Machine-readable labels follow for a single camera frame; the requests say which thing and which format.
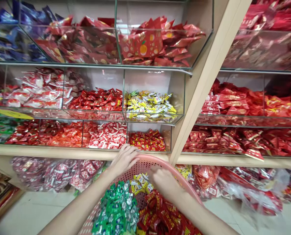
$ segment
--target gold candy wrapper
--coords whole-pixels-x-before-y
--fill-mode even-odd
[[[172,94],[156,92],[133,91],[125,95],[127,118],[131,121],[172,122],[177,110],[169,103]]]

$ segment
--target orange fruit printed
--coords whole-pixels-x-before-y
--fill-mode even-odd
[[[146,47],[146,45],[140,46],[141,55],[145,55],[147,50],[148,50],[148,48]]]

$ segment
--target green candy wrapper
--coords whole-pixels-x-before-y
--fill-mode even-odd
[[[112,184],[101,199],[98,216],[93,219],[93,235],[120,235],[137,229],[139,208],[129,193],[130,182]]]

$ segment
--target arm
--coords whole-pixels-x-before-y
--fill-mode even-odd
[[[205,235],[238,235],[228,224],[199,204],[175,180],[172,174],[153,167],[149,174],[154,187],[172,202]]]
[[[38,235],[77,235],[113,180],[129,170],[138,161],[135,150],[137,150],[136,147],[124,144],[110,167],[55,216]]]

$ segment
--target hand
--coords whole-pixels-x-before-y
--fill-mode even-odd
[[[118,155],[114,158],[111,165],[109,166],[110,173],[114,174],[114,177],[118,177],[121,174],[128,171],[138,160],[137,147],[124,144],[120,149]]]
[[[159,166],[153,166],[149,171],[151,184],[170,202],[177,205],[185,190],[178,184],[172,173]]]

